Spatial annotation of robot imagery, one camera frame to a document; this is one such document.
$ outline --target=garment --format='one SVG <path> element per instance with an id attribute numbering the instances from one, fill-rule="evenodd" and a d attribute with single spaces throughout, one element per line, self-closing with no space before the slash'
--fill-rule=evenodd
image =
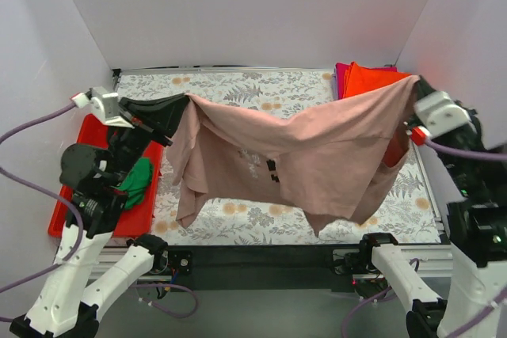
<path id="1" fill-rule="evenodd" d="M 316 234 L 337 218 L 365 222 L 405 160 L 382 163 L 391 138 L 413 113 L 418 79 L 308 108 L 288 120 L 189 94 L 166 150 L 173 182 L 181 182 L 177 220 L 189 226 L 208 199 L 222 197 L 301 207 Z"/>
<path id="2" fill-rule="evenodd" d="M 390 85 L 396 81 L 408 77 L 410 74 L 368 69 L 356 63 L 351 63 L 344 75 L 343 97 L 353 97 L 381 87 Z"/>
<path id="3" fill-rule="evenodd" d="M 344 90 L 344 80 L 345 80 L 345 72 L 350 68 L 350 65 L 346 63 L 337 63 L 334 68 L 334 77 L 336 83 L 333 85 L 333 95 L 334 99 L 342 99 L 343 98 L 343 90 Z M 398 71 L 395 66 L 391 67 L 376 67 L 375 70 L 382 71 Z"/>
<path id="4" fill-rule="evenodd" d="M 128 193 L 128 199 L 125 203 L 125 210 L 132 209 L 144 201 L 144 193 L 151 184 L 153 176 L 153 164 L 149 158 L 140 158 L 128 173 L 125 180 L 117 188 Z"/>

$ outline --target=pink cloth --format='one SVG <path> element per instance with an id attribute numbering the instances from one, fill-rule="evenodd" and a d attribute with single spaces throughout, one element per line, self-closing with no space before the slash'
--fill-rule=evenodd
<path id="1" fill-rule="evenodd" d="M 334 74 L 336 76 L 336 88 L 333 89 L 334 99 L 342 99 L 343 98 L 343 77 L 345 76 L 345 72 L 349 68 L 349 64 L 346 63 L 337 63 L 334 68 Z M 376 70 L 383 71 L 398 71 L 396 66 L 389 67 L 376 67 Z"/>
<path id="2" fill-rule="evenodd" d="M 288 120 L 189 94 L 166 150 L 173 182 L 181 182 L 177 220 L 189 226 L 208 199 L 222 197 L 301 207 L 316 234 L 337 218 L 364 223 L 405 161 L 382 163 L 413 113 L 418 79 L 308 108 Z"/>

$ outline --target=red plastic tray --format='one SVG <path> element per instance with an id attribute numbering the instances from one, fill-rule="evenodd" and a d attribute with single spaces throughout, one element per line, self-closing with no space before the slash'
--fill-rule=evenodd
<path id="1" fill-rule="evenodd" d="M 98 119 L 88 114 L 81 126 L 78 136 L 78 142 L 90 144 L 92 146 L 99 146 L 106 148 L 107 140 L 107 127 L 103 125 Z M 158 176 L 160 173 L 160 163 L 162 161 L 163 147 L 156 142 L 150 143 L 144 152 L 144 157 L 149 158 L 154 166 L 153 178 L 151 179 L 150 187 L 144 196 L 144 201 L 139 205 L 134 206 L 131 210 L 124 211 L 120 217 L 120 221 L 114 230 L 114 237 L 139 237 L 144 233 L 150 232 L 151 219 L 153 215 L 155 196 L 157 195 Z M 68 200 L 71 200 L 72 189 L 67 186 L 62 186 L 60 195 Z M 48 227 L 48 234 L 52 237 L 62 237 L 62 229 L 65 224 L 65 215 L 67 213 L 67 206 L 57 202 L 51 222 Z"/>

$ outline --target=floral tablecloth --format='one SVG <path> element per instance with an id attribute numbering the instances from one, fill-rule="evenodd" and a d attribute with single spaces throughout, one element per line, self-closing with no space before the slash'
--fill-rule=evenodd
<path id="1" fill-rule="evenodd" d="M 333 100 L 331 72 L 326 70 L 239 70 L 190 74 L 123 74 L 122 97 L 149 100 L 195 93 L 210 101 L 252 108 L 280 118 Z M 316 237 L 303 212 L 295 207 L 239 199 L 208 201 L 187 229 L 176 222 L 179 188 L 163 155 L 162 178 L 152 233 L 170 245 L 315 245 L 356 244 L 368 232 L 391 232 L 403 243 L 440 242 L 435 211 L 412 150 L 380 209 L 363 225 L 329 224 Z"/>

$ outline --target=purple cable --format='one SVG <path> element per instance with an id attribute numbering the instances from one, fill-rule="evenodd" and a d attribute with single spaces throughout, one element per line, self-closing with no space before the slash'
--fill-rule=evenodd
<path id="1" fill-rule="evenodd" d="M 414 262 L 416 262 L 415 270 L 417 271 L 419 269 L 419 259 L 412 259 L 410 261 L 410 264 L 413 264 Z M 363 308 L 365 305 L 369 304 L 370 302 L 373 302 L 376 299 L 381 298 L 382 296 L 387 294 L 387 292 L 389 292 L 391 289 L 393 289 L 393 288 L 391 286 L 389 286 L 386 289 L 384 289 L 383 291 L 375 294 L 374 296 L 371 296 L 370 298 L 366 298 L 365 300 L 361 301 L 359 304 L 354 306 L 354 308 L 352 310 L 350 310 L 349 314 L 347 314 L 347 316 L 341 322 L 341 338 L 349 338 L 349 335 L 347 334 L 347 328 L 349 327 L 349 323 L 352 320 L 352 317 L 354 316 L 354 314 L 357 313 L 358 310 L 360 310 L 361 308 Z M 388 299 L 385 299 L 384 301 L 390 301 L 392 299 L 392 297 L 393 296 L 390 296 Z"/>
<path id="2" fill-rule="evenodd" d="M 425 145 L 443 154 L 451 154 L 460 158 L 470 158 L 471 160 L 482 161 L 507 161 L 507 154 L 492 154 L 489 152 L 475 152 L 473 150 L 457 150 L 450 146 L 442 146 L 429 139 L 426 139 Z"/>
<path id="3" fill-rule="evenodd" d="M 141 297 L 141 299 L 145 302 L 148 302 L 148 303 L 151 302 L 152 306 L 154 306 L 158 310 L 161 310 L 165 314 L 169 314 L 171 317 L 174 317 L 174 318 L 190 317 L 193 314 L 195 314 L 197 309 L 199 309 L 199 299 L 197 298 L 197 294 L 194 291 L 192 291 L 191 289 L 189 289 L 187 287 L 183 287 L 182 285 L 176 285 L 176 284 L 163 284 L 163 285 L 162 284 L 134 284 L 134 285 L 130 286 L 130 288 L 160 288 L 160 287 L 164 287 L 164 288 L 169 287 L 169 288 L 179 289 L 180 291 L 185 291 L 185 292 L 189 293 L 196 302 L 193 309 L 190 310 L 188 313 L 176 313 L 176 312 L 173 312 L 172 310 L 168 310 L 167 308 L 158 304 L 157 302 L 151 301 L 151 300 L 149 300 L 147 298 L 143 298 L 143 297 Z"/>
<path id="4" fill-rule="evenodd" d="M 500 305 L 504 302 L 504 300 L 507 298 L 507 286 L 504 287 L 500 291 L 500 293 L 493 299 L 493 301 Z M 474 326 L 478 325 L 484 318 L 488 317 L 491 312 L 495 310 L 494 307 L 491 305 L 485 306 L 480 312 L 478 312 L 474 318 L 469 320 L 465 325 L 457 328 L 454 332 L 449 334 L 447 338 L 457 338 L 458 336 L 461 336 L 468 330 L 472 329 Z"/>
<path id="5" fill-rule="evenodd" d="M 48 120 L 54 119 L 57 116 L 60 116 L 60 115 L 64 114 L 65 112 L 70 111 L 74 107 L 75 107 L 74 103 L 69 104 L 68 106 L 60 109 L 59 111 L 53 112 L 52 114 L 49 114 L 49 115 L 46 115 L 46 116 L 42 116 L 42 117 L 40 117 L 38 119 L 32 120 L 31 122 L 27 122 L 27 123 L 22 124 L 21 126 L 13 128 L 12 130 L 6 132 L 4 135 L 0 136 L 0 144 L 2 144 L 3 142 L 5 142 L 8 138 L 10 138 L 11 136 L 15 135 L 18 132 L 21 132 L 21 131 L 25 130 L 26 128 L 29 128 L 29 127 L 32 127 L 32 126 L 36 126 L 37 124 L 41 124 L 43 122 L 47 122 Z M 70 203 L 69 201 L 67 201 L 63 197 L 60 197 L 58 194 L 53 193 L 53 192 L 51 192 L 51 191 L 49 191 L 49 190 L 47 190 L 45 188 L 42 188 L 41 186 L 39 186 L 37 184 L 34 184 L 34 183 L 30 182 L 30 181 L 23 180 L 22 178 L 14 175 L 14 174 L 12 174 L 10 172 L 7 172 L 2 167 L 0 167 L 0 174 L 3 174 L 5 177 L 10 178 L 11 180 L 16 181 L 19 184 L 27 186 L 27 187 L 29 187 L 31 189 L 35 189 L 38 192 L 41 192 L 41 193 L 45 194 L 46 196 L 50 196 L 51 198 L 57 199 L 59 202 L 63 203 L 64 205 L 66 205 L 69 208 L 69 210 L 72 212 L 72 214 L 76 218 L 76 221 L 78 223 L 78 228 L 79 228 L 78 238 L 76 239 L 76 242 L 74 243 L 74 246 L 69 251 L 69 253 L 63 258 L 64 261 L 69 260 L 75 254 L 75 252 L 78 250 L 78 247 L 81 244 L 83 230 L 84 230 L 84 227 L 83 227 L 83 224 L 82 224 L 82 218 L 81 218 L 81 215 L 78 212 L 78 209 L 76 209 L 76 207 L 72 203 Z M 25 277 L 23 279 L 15 281 L 14 283 L 9 284 L 9 285 L 5 285 L 4 287 L 0 288 L 0 294 L 3 293 L 3 292 L 8 291 L 10 289 L 13 289 L 13 288 L 15 288 L 15 287 L 17 287 L 17 286 L 19 286 L 21 284 L 27 283 L 28 281 L 31 281 L 31 280 L 34 280 L 34 279 L 36 279 L 38 277 L 46 275 L 49 272 L 57 269 L 60 265 L 61 264 L 53 264 L 52 266 L 47 267 L 46 269 L 43 269 L 42 271 L 39 271 L 37 273 L 34 273 L 33 275 L 27 276 L 27 277 Z M 0 317 L 0 322 L 12 322 L 12 318 Z"/>

